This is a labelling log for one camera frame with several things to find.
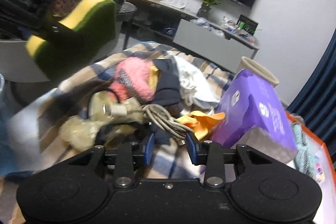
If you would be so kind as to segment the pale yellow plastic bag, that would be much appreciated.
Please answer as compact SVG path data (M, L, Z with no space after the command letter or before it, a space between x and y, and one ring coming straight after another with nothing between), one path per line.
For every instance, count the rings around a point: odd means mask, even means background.
M93 95L87 107L88 118L71 116L61 126L59 135L78 151L85 151L94 145L107 145L117 137L135 132L131 123L144 124L141 104L134 97L117 102L108 92Z

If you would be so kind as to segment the beige cylindrical bin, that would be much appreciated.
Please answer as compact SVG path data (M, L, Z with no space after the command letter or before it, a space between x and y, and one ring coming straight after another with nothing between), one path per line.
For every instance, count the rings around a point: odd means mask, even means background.
M248 69L255 75L258 75L262 79L268 81L268 83L272 84L274 87L276 87L280 83L278 78L274 76L271 71L266 69L264 66L262 66L258 62L248 57L245 57L245 56L241 57L240 64L237 68L236 74L238 74L243 69Z

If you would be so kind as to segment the black green card sign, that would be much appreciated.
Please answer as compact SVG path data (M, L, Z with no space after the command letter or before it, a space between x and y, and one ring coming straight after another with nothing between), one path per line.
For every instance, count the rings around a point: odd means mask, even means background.
M241 14L237 21L237 26L240 30L248 32L250 35L254 35L259 23L250 19L249 17Z

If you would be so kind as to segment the pink fuzzy sock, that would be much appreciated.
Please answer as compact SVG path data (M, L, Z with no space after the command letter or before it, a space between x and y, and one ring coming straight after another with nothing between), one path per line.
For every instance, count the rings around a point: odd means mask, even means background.
M134 97L139 103L145 104L154 98L159 75L159 69L153 62L128 57L117 65L109 88L121 101Z

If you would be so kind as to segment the blue curtain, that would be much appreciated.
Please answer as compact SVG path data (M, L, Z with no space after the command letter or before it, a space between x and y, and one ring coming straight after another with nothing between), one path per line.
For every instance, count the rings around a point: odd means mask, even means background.
M336 41L332 36L317 67L289 105L290 113L304 119L306 127L335 155Z

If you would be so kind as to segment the white knitted cloth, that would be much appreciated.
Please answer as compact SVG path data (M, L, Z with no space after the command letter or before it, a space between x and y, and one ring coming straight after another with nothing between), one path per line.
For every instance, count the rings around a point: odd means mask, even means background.
M186 106L211 110L218 106L220 97L204 77L203 73L185 59L174 56L178 70L180 94Z

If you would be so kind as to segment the orange cloth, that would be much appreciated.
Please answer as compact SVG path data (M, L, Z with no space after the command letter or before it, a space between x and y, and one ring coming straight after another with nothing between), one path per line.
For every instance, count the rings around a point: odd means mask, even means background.
M224 113L208 115L197 110L179 117L177 121L192 129L198 140L203 140L222 124L225 117Z

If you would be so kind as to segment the yellow green sponge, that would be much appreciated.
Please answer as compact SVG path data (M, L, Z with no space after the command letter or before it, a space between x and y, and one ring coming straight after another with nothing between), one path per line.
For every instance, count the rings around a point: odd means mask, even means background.
M81 0L49 32L31 35L27 53L50 81L75 73L116 37L116 7L113 0Z

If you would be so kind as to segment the purple tissue pack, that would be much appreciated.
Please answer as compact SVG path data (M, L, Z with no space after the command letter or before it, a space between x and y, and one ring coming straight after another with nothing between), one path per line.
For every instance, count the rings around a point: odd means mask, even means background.
M226 148L248 145L284 164L298 153L290 122L273 86L241 70L217 107L225 118L211 140Z

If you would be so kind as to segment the orange rimmed white box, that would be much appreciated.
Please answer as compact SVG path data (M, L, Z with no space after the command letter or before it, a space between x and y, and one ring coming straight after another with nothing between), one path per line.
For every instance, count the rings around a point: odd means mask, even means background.
M287 113L298 154L289 165L311 177L322 190L314 223L335 223L335 170L326 144L312 133L300 117Z

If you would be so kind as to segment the white router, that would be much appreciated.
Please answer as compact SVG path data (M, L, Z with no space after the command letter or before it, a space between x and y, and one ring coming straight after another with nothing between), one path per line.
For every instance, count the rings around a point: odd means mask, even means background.
M185 9L189 0L163 0L161 3L164 3L165 5L174 7L176 9Z

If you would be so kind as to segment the dark navy cloth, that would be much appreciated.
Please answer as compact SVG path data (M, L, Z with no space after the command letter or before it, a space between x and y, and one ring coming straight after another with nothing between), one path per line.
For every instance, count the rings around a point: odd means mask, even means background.
M151 103L163 107L181 102L179 75L176 63L172 59L154 59L160 77Z

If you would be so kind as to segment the plaid blanket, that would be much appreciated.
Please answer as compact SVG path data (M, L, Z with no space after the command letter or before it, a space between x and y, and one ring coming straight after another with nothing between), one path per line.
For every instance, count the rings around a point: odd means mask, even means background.
M46 169L74 152L60 140L58 129L68 117L84 112L88 98L94 91L112 82L114 68L119 62L127 57L152 60L174 55L200 69L217 96L228 89L234 78L233 73L171 46L152 41L140 42L81 69L9 120L7 131L18 171Z

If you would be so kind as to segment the grey tv cabinet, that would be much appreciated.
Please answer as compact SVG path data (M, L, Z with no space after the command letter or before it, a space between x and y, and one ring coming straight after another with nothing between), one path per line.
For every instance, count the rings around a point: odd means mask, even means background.
M133 26L143 32L143 38L175 47L185 53L210 61L222 69L235 72L243 56L254 59L259 47L217 24L212 30L192 23L196 15L185 9L155 0L126 0L137 11L127 26L126 36Z

